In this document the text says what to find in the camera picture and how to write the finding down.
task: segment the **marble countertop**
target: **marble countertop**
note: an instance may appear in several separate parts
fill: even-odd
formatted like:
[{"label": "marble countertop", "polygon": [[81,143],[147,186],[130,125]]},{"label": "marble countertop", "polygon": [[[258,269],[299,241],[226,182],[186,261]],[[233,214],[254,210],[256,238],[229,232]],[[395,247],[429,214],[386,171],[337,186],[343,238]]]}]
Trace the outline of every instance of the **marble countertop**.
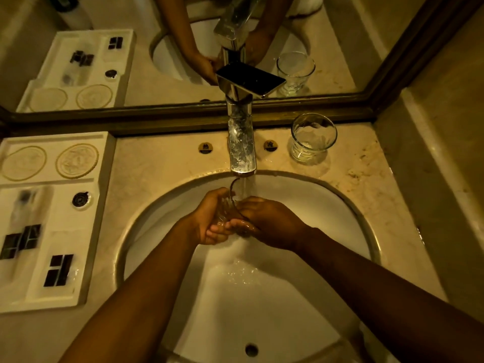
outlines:
[{"label": "marble countertop", "polygon": [[[338,125],[338,141],[318,165],[289,158],[289,129],[256,130],[258,169],[324,181],[366,220],[381,264],[446,300],[425,246],[369,123]],[[266,140],[279,149],[266,152]],[[198,145],[210,142],[208,155]],[[0,315],[0,361],[56,362],[116,289],[116,262],[131,225],[154,200],[193,179],[229,171],[227,133],[173,134],[117,140],[104,217],[85,305]]]},{"label": "marble countertop", "polygon": [[[163,75],[154,66],[150,50],[166,33],[154,0],[81,0],[81,4],[91,17],[95,29],[132,28],[136,33],[125,106],[225,99],[217,86],[177,80]],[[224,9],[209,0],[187,0],[192,22],[219,17]],[[311,57],[316,63],[316,71],[307,82],[308,94],[346,93],[356,89],[324,7],[309,17],[293,19],[285,25],[310,46]]]}]

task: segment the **faucet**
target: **faucet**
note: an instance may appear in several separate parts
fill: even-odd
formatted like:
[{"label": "faucet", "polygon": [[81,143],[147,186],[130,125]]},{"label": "faucet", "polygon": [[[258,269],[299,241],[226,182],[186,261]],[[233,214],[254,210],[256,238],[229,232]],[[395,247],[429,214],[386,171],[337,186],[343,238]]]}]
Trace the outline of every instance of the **faucet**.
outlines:
[{"label": "faucet", "polygon": [[247,21],[258,2],[233,0],[214,29],[224,58],[224,66],[215,74],[227,101],[230,170],[239,177],[251,176],[257,169],[253,98],[264,98],[286,82],[245,63],[245,40],[249,35]]}]

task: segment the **drain hole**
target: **drain hole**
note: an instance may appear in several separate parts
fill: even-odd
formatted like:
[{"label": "drain hole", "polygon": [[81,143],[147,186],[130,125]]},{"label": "drain hole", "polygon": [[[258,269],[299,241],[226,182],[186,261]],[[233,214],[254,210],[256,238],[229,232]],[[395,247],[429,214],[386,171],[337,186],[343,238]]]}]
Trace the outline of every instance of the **drain hole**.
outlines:
[{"label": "drain hole", "polygon": [[249,357],[255,357],[257,354],[259,354],[259,348],[255,344],[247,344],[245,346],[245,354],[247,354]]}]

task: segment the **mirror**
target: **mirror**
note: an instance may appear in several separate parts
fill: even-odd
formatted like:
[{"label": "mirror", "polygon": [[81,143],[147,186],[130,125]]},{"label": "mirror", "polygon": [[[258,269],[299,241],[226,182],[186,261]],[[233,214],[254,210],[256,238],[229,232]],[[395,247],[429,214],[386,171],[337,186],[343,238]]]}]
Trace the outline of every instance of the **mirror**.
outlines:
[{"label": "mirror", "polygon": [[[180,46],[167,33],[183,18],[166,0],[0,0],[0,105],[29,113],[223,101],[207,80],[221,63],[214,28],[231,0],[178,2],[199,51],[190,58],[180,51],[189,39]],[[245,25],[257,31],[247,58],[288,80],[270,99],[356,93],[424,2],[259,0]],[[260,32],[270,30],[260,20],[278,24],[286,10],[274,33]]]}]

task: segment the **white sink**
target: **white sink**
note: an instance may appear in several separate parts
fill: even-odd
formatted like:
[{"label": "white sink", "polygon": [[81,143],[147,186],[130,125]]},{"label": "white sink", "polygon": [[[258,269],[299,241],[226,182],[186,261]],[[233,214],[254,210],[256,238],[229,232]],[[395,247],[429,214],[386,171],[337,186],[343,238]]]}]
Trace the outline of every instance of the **white sink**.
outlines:
[{"label": "white sink", "polygon": [[[254,30],[258,20],[249,19],[248,28]],[[198,50],[205,56],[217,57],[220,52],[220,44],[214,36],[214,28],[218,19],[203,20],[191,23],[195,42]],[[262,69],[273,74],[277,74],[275,65],[277,58],[285,52],[300,51],[306,53],[303,42],[291,33],[286,27],[282,26],[275,35],[274,41],[264,57],[257,65]],[[153,63],[161,73],[172,76],[178,80],[190,81],[193,84],[208,85],[193,69],[188,66],[181,55],[173,37],[166,35],[161,39],[153,52]]]},{"label": "white sink", "polygon": [[[126,239],[131,246],[124,278],[207,191],[233,180],[211,178],[173,190],[139,217]],[[257,175],[256,183],[258,195],[281,201],[307,224],[370,258],[355,214],[329,189],[286,176]],[[294,253],[232,236],[197,247],[162,345],[198,363],[289,363],[316,360],[358,325],[350,308]],[[257,346],[255,360],[246,355],[247,344]]]}]

